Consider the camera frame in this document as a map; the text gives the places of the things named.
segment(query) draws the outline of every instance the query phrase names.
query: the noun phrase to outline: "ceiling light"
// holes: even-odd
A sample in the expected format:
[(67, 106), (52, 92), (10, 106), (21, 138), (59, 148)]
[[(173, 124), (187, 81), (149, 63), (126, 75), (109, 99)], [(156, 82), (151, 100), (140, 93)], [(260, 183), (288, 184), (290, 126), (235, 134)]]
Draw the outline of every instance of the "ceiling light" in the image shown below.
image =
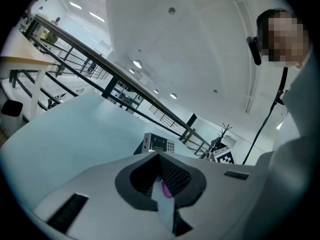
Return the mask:
[(172, 98), (174, 98), (175, 100), (177, 99), (177, 95), (176, 95), (175, 93), (171, 93), (170, 96), (171, 96)]
[(94, 13), (92, 13), (90, 11), (90, 14), (93, 16), (93, 17), (96, 17), (98, 20), (102, 21), (102, 22), (105, 22), (105, 20), (103, 18), (100, 18), (99, 16), (95, 15)]
[(169, 12), (170, 15), (175, 15), (176, 9), (173, 8), (173, 7), (170, 7), (168, 12)]
[(84, 29), (86, 29), (86, 30), (88, 30), (90, 33), (92, 33), (92, 31), (91, 30), (89, 30), (89, 29), (87, 29), (86, 27), (83, 27)]
[(73, 2), (70, 2), (70, 5), (72, 5), (74, 7), (77, 7), (78, 9), (82, 10), (80, 5), (77, 5), (77, 4), (73, 3)]
[(282, 121), (282, 122), (276, 127), (277, 130), (280, 130), (280, 127), (281, 127), (281, 125), (283, 124), (283, 122), (284, 122), (284, 121)]
[(136, 65), (139, 69), (142, 69), (142, 63), (140, 60), (134, 60), (133, 64)]

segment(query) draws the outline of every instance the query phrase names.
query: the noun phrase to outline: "white table leg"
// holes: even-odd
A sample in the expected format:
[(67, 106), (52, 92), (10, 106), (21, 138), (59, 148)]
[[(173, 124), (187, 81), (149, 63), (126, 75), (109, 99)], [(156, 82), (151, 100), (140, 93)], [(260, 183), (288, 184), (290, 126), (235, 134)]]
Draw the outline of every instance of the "white table leg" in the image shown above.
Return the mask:
[(36, 74), (36, 79), (33, 87), (31, 107), (30, 107), (30, 120), (34, 119), (37, 116), (38, 100), (42, 82), (44, 80), (46, 69), (39, 70)]

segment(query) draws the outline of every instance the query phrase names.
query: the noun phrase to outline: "black vent grille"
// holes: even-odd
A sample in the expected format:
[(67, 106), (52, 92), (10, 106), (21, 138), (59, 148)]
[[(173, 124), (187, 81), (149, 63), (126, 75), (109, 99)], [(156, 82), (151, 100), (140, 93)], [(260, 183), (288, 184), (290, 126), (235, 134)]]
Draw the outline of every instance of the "black vent grille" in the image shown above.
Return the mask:
[(189, 172), (159, 154), (135, 169), (130, 176), (130, 181), (135, 190), (151, 198), (154, 182), (159, 175), (172, 196), (184, 190), (191, 181)]
[(190, 183), (191, 175), (186, 170), (160, 156), (161, 178), (170, 190), (172, 196), (184, 190)]
[(61, 233), (66, 233), (81, 209), (89, 198), (74, 194), (56, 213), (48, 220), (47, 224)]

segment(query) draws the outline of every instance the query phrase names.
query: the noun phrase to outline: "white wall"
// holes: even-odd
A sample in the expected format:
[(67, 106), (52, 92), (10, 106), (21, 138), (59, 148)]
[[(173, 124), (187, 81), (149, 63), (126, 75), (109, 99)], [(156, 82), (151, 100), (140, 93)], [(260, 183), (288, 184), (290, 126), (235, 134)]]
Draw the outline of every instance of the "white wall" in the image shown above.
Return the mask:
[[(192, 112), (186, 110), (185, 108), (179, 106), (178, 104), (175, 104), (174, 102), (168, 101), (166, 99), (160, 99), (160, 102), (185, 123), (188, 122), (190, 117), (193, 115)], [(160, 121), (159, 118), (153, 115), (153, 113), (151, 113), (151, 111), (149, 110), (151, 106), (152, 106), (151, 103), (149, 103), (144, 99), (139, 105), (138, 110), (144, 113), (145, 115), (151, 117), (152, 119), (156, 120), (157, 122), (159, 122)]]
[(163, 98), (160, 99), (160, 102), (185, 123), (187, 123), (190, 117), (193, 115), (193, 112), (188, 111), (187, 109), (178, 105), (175, 102), (168, 101)]
[(291, 114), (288, 113), (279, 129), (279, 132), (275, 138), (273, 150), (277, 150), (284, 143), (298, 139), (300, 137), (300, 133), (296, 126), (294, 119)]
[(105, 31), (74, 14), (68, 13), (59, 23), (59, 27), (97, 53), (102, 54), (104, 58), (112, 51), (112, 47), (103, 41), (109, 38)]
[(59, 0), (38, 0), (31, 8), (32, 14), (39, 12), (39, 7), (43, 7), (41, 15), (46, 15), (48, 21), (55, 20), (60, 17), (61, 20), (66, 16), (66, 10)]
[[(213, 122), (206, 120), (205, 118), (202, 118), (201, 116), (197, 115), (197, 117), (198, 118), (192, 125), (192, 128), (195, 128), (196, 132), (210, 144), (213, 139), (216, 139), (218, 137), (218, 133), (220, 133), (220, 130), (222, 129), (222, 127), (220, 127), (219, 125)], [(232, 129), (228, 130), (226, 134), (229, 135), (230, 138), (233, 141), (235, 141), (235, 143), (233, 145), (232, 143), (233, 141), (229, 139), (223, 139), (222, 143), (232, 148), (231, 152), (234, 158), (234, 162), (236, 164), (242, 164), (246, 155), (249, 152), (252, 142), (249, 142), (243, 139), (242, 137), (240, 137), (239, 135), (234, 134), (232, 132)], [(202, 143), (202, 141), (198, 140), (194, 136), (192, 136), (190, 140), (193, 142), (196, 142), (197, 144)], [(193, 149), (196, 148), (196, 146), (192, 143), (189, 143), (188, 147), (191, 147)], [(259, 148), (257, 145), (253, 146), (245, 164), (251, 165), (251, 166), (255, 165), (260, 155), (268, 151), (271, 151), (271, 150), (264, 151), (261, 148)]]

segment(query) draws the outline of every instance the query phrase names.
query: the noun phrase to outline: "metal railing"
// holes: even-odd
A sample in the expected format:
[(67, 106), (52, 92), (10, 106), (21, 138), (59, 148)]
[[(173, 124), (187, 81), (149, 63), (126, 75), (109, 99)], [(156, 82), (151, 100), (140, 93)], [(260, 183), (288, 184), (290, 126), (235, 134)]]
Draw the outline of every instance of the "metal railing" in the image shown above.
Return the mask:
[[(103, 70), (101, 67), (99, 67), (98, 65), (92, 66), (93, 62), (90, 63), (90, 60), (85, 60), (83, 58), (80, 58), (74, 54), (72, 54), (72, 49), (70, 49), (69, 51), (49, 42), (48, 40), (46, 40), (45, 38), (41, 38), (40, 41), (42, 41), (42, 43), (44, 43), (44, 45), (46, 46), (49, 45), (51, 47), (54, 47), (55, 49), (60, 50), (61, 52), (65, 52), (66, 55), (65, 57), (59, 56), (58, 57), (60, 59), (63, 59), (65, 62), (70, 62), (74, 65), (74, 67), (76, 66), (80, 66), (81, 69), (77, 69), (75, 68), (75, 70), (80, 71), (80, 73), (82, 73), (84, 76), (89, 77), (90, 79), (97, 79), (97, 80), (105, 80), (107, 78), (107, 76), (109, 75), (109, 73), (105, 70)], [(48, 54), (46, 51), (44, 51), (43, 49), (39, 49), (40, 52), (42, 52), (43, 54)], [(77, 60), (80, 60), (83, 62), (83, 64), (79, 64), (75, 61), (72, 60), (72, 58), (68, 59), (68, 57), (71, 56), (73, 58), (76, 58)], [(53, 66), (56, 66), (56, 74), (55, 77), (61, 76), (61, 75), (74, 75), (73, 73), (70, 72), (64, 72), (63, 70), (65, 69), (65, 67), (61, 64), (53, 64)]]
[(162, 122), (166, 127), (178, 127), (179, 124), (177, 124), (175, 121), (173, 121), (170, 117), (166, 116), (165, 113), (161, 112), (159, 109), (157, 109), (155, 106), (151, 106), (149, 110), (154, 114), (155, 117), (157, 117), (160, 122)]
[[(41, 43), (41, 41), (39, 41), (39, 40), (37, 40), (37, 39), (35, 39), (33, 37), (34, 31), (39, 25), (45, 27), (50, 32), (54, 33), (60, 39), (62, 39), (68, 45), (71, 46), (69, 50), (62, 49), (64, 52), (66, 52), (66, 56), (65, 57), (60, 57), (58, 55), (55, 55), (52, 51), (50, 51), (50, 49), (48, 47), (46, 47), (46, 45), (44, 43)], [(171, 125), (167, 125), (166, 126), (166, 125), (164, 125), (164, 124), (162, 124), (162, 123), (160, 123), (160, 122), (158, 122), (156, 120), (153, 120), (149, 116), (143, 114), (141, 111), (137, 110), (136, 107), (132, 106), (133, 104), (135, 104), (135, 102), (132, 102), (131, 103), (132, 105), (128, 104), (127, 100), (120, 99), (120, 98), (112, 95), (111, 93), (108, 93), (108, 95), (107, 95), (108, 99), (111, 98), (113, 101), (115, 101), (116, 103), (119, 103), (119, 104), (127, 107), (132, 112), (137, 113), (138, 115), (146, 118), (147, 120), (153, 122), (154, 124), (156, 124), (156, 125), (164, 128), (164, 129), (166, 129), (167, 131), (177, 135), (181, 141), (182, 140), (186, 140), (188, 143), (190, 142), (190, 143), (192, 143), (192, 144), (197, 146), (197, 149), (190, 148), (191, 150), (196, 150), (198, 152), (199, 151), (204, 152), (207, 149), (205, 147), (203, 147), (203, 146), (204, 145), (206, 145), (208, 147), (210, 146), (209, 143), (207, 143), (199, 134), (197, 134), (195, 132), (195, 130), (191, 129), (185, 122), (183, 122), (179, 117), (177, 117), (174, 113), (172, 113), (172, 111), (170, 111), (167, 107), (165, 107), (162, 103), (160, 103), (160, 101), (155, 99), (154, 96), (152, 96), (149, 92), (147, 92), (144, 88), (142, 88), (133, 79), (128, 77), (124, 72), (122, 72), (116, 66), (111, 64), (109, 61), (107, 61), (106, 59), (101, 57), (97, 52), (95, 52), (91, 48), (87, 47), (85, 44), (83, 44), (82, 42), (77, 40), (74, 36), (72, 36), (69, 33), (65, 32), (64, 30), (60, 29), (55, 24), (49, 22), (48, 20), (44, 19), (43, 17), (41, 17), (39, 15), (36, 15), (34, 17), (33, 21), (31, 22), (31, 24), (29, 25), (28, 29), (26, 30), (26, 32), (24, 33), (24, 35), (31, 42), (34, 42), (38, 46), (38, 48), (41, 49), (41, 51), (43, 53), (45, 53), (47, 55), (50, 55), (52, 58), (54, 58), (55, 61), (57, 62), (57, 63), (55, 63), (57, 66), (59, 66), (60, 68), (64, 67), (65, 69), (68, 69), (70, 71), (70, 73), (72, 73), (75, 76), (79, 77), (80, 79), (84, 80), (85, 82), (87, 82), (89, 85), (91, 85), (92, 87), (94, 87), (98, 91), (104, 93), (104, 89), (102, 87), (100, 87), (98, 84), (96, 84), (95, 82), (91, 81), (90, 78), (88, 78), (88, 77), (86, 77), (86, 76), (84, 76), (82, 74), (83, 68), (82, 69), (75, 69), (69, 64), (70, 62), (73, 63), (72, 61), (68, 61), (68, 59), (67, 59), (69, 56), (72, 56), (71, 51), (72, 50), (76, 50), (76, 51), (80, 52), (88, 60), (93, 61), (101, 69), (106, 71), (108, 74), (111, 74), (115, 79), (117, 79), (118, 81), (121, 81), (123, 84), (125, 84), (127, 87), (129, 87), (131, 90), (133, 90), (136, 94), (141, 96), (143, 99), (147, 100), (154, 108), (156, 108), (157, 112), (162, 113), (162, 115), (163, 115), (162, 122), (163, 122), (163, 118), (166, 117), (167, 121), (170, 120)], [(29, 72), (23, 71), (23, 73), (27, 76), (27, 78), (29, 78), (28, 77), (28, 73)], [(76, 96), (75, 95), (76, 93), (74, 93), (67, 86), (65, 86), (61, 82), (59, 82), (58, 78), (56, 78), (53, 75), (51, 75), (51, 72), (46, 72), (46, 76), (49, 77), (52, 81), (54, 81), (56, 84), (61, 86), (63, 89), (65, 89), (67, 92), (69, 92), (73, 96)], [(15, 82), (18, 82), (20, 85), (22, 84), (21, 81), (19, 81), (17, 73), (12, 75), (12, 86), (14, 85)], [(41, 89), (41, 91), (45, 95), (49, 94), (49, 93), (46, 94), (46, 90), (44, 90), (43, 88)], [(173, 125), (174, 126), (182, 126), (185, 129), (184, 133), (183, 134), (179, 134), (179, 133), (175, 132), (174, 130), (172, 130), (171, 127)], [(194, 137), (196, 137), (198, 140), (200, 140), (202, 142), (202, 145), (187, 139), (186, 138), (187, 134), (192, 134)]]

